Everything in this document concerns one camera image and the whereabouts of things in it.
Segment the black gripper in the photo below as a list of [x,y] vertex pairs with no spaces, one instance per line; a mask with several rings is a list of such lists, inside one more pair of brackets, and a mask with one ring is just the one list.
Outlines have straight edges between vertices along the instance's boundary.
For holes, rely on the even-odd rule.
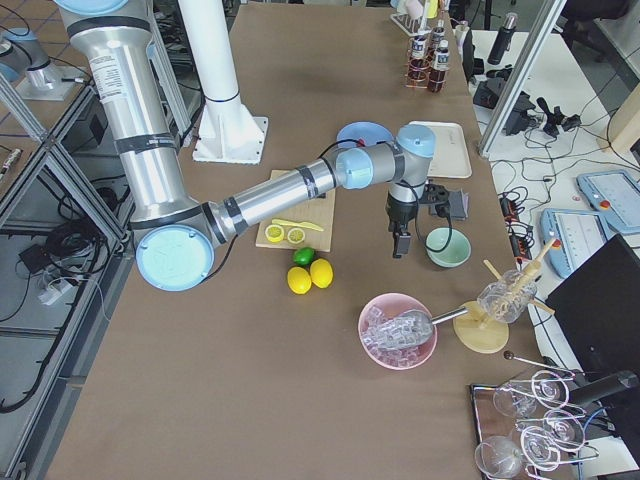
[[394,259],[400,259],[409,252],[411,234],[408,225],[416,220],[421,206],[432,206],[436,215],[450,221],[449,191],[442,185],[424,184],[422,193],[408,182],[391,185],[387,195],[386,213],[389,217],[389,231],[393,233]]

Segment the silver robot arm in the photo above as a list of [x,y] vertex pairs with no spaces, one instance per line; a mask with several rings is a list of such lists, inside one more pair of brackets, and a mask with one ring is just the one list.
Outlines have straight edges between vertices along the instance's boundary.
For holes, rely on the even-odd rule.
[[404,39],[382,9],[217,1],[179,5],[205,99],[191,156],[172,144],[146,58],[146,1],[62,1],[135,201],[140,274],[169,291],[220,271],[219,247],[336,188],[384,183],[394,257],[409,250],[435,137],[400,93]]
[[26,100],[64,101],[75,85],[84,83],[86,72],[60,66],[42,47],[29,28],[1,31],[1,75]]

